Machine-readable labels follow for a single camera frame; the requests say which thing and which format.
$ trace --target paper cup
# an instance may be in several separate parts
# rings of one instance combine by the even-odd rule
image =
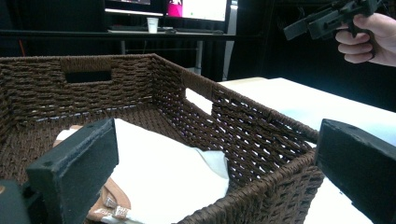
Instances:
[[[158,29],[158,18],[148,18],[148,32],[151,34],[157,34]]]

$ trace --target monitor screen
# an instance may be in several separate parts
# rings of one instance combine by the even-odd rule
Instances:
[[[227,0],[167,0],[166,16],[226,21]]]
[[[106,0],[105,12],[127,15],[163,16],[163,0]]]

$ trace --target white tabletop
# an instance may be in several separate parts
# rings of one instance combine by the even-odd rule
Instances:
[[[323,119],[342,121],[396,146],[396,113],[361,104],[284,78],[246,78],[220,82],[225,87],[299,120],[315,130]],[[211,103],[192,91],[188,99],[210,113]],[[311,203],[305,224],[371,224],[340,190],[325,178]]]

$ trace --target white cloth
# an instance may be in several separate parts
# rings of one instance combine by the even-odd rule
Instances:
[[[221,151],[187,147],[171,138],[116,119],[120,163],[111,178],[126,193],[129,220],[105,223],[179,222],[225,196],[229,177]],[[67,132],[60,136],[65,139]]]

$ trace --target brown woven basket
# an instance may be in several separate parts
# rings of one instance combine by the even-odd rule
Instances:
[[[93,71],[111,79],[65,79]],[[226,154],[226,197],[180,223],[303,223],[324,177],[306,143],[318,132],[154,54],[0,59],[0,85],[0,178],[23,183],[61,130],[111,117]],[[186,88],[213,103],[211,115]]]

